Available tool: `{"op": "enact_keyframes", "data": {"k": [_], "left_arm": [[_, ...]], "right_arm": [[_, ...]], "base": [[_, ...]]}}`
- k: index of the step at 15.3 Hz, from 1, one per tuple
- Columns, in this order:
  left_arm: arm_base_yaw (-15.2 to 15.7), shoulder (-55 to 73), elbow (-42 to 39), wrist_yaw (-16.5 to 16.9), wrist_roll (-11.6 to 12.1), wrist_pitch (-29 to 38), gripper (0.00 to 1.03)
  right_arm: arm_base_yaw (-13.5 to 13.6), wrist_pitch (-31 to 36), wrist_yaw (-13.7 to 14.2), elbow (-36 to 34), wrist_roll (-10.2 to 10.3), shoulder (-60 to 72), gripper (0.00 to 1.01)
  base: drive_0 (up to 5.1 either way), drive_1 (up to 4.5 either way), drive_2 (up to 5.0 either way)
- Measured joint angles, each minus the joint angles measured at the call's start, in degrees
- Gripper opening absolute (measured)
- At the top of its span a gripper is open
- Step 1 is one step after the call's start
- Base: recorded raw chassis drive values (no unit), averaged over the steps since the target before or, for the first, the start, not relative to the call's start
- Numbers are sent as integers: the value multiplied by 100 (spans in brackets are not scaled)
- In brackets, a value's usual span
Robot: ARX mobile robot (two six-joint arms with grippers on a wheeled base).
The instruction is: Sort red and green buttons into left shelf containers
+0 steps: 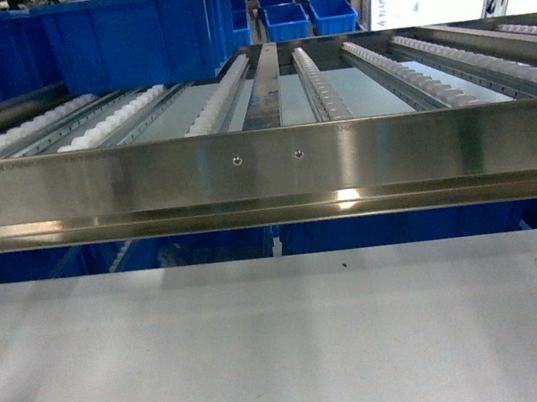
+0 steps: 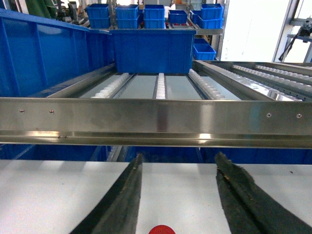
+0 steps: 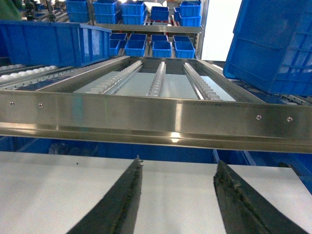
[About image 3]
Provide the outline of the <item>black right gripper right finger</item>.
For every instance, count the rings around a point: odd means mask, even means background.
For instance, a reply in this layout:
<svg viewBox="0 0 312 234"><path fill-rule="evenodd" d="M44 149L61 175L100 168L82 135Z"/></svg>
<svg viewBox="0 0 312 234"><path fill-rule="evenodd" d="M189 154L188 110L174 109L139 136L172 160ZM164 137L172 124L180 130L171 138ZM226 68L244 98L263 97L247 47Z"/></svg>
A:
<svg viewBox="0 0 312 234"><path fill-rule="evenodd" d="M224 161L214 175L214 189L228 234L306 234Z"/></svg>

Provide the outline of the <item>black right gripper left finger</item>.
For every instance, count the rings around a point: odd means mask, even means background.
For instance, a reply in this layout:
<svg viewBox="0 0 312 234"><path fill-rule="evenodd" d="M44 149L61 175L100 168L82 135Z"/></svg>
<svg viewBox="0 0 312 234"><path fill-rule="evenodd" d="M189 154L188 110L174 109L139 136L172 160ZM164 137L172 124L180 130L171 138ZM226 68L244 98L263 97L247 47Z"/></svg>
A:
<svg viewBox="0 0 312 234"><path fill-rule="evenodd" d="M137 157L105 196L68 233L132 234L140 203L141 163Z"/></svg>

